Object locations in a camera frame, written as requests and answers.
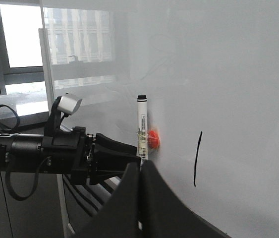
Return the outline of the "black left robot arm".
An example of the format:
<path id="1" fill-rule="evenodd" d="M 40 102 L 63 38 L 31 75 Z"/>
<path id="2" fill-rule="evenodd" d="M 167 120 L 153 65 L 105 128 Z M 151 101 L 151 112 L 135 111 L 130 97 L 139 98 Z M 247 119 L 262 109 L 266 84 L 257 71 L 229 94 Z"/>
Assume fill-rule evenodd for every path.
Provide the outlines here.
<path id="1" fill-rule="evenodd" d="M 0 171 L 67 174 L 73 184 L 91 185 L 124 174 L 129 163 L 140 166 L 137 148 L 85 127 L 60 129 L 61 118 L 74 114 L 82 100 L 73 94 L 57 97 L 43 134 L 0 133 Z"/>

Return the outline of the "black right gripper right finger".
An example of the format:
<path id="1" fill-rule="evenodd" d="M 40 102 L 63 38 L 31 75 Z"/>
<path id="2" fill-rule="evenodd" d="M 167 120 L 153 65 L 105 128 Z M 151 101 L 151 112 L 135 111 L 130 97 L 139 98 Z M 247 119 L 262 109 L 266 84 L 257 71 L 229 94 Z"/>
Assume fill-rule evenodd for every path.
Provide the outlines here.
<path id="1" fill-rule="evenodd" d="M 146 161 L 140 172 L 140 213 L 145 238 L 229 237 L 187 208 L 152 161 Z"/>

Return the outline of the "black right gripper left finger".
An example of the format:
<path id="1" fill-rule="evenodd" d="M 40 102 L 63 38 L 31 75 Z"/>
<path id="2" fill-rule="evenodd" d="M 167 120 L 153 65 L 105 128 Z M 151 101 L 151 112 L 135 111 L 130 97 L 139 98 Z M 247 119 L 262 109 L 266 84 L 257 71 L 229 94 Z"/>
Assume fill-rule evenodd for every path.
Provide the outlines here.
<path id="1" fill-rule="evenodd" d="M 129 163 L 121 182 L 99 213 L 74 238 L 136 238 L 139 168 Z"/>

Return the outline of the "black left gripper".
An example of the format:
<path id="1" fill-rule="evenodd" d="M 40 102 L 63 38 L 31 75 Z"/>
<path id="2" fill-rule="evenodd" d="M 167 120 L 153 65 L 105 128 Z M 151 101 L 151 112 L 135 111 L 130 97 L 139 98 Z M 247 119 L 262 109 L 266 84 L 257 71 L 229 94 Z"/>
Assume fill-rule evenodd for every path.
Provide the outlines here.
<path id="1" fill-rule="evenodd" d="M 93 142 L 92 162 L 88 162 Z M 43 136 L 41 158 L 47 159 L 42 171 L 48 174 L 70 175 L 76 185 L 85 184 L 90 176 L 90 185 L 96 185 L 109 178 L 123 175 L 129 163 L 140 166 L 137 147 L 96 133 L 86 133 L 84 127 L 74 127 L 71 131 L 56 130 L 51 136 Z"/>

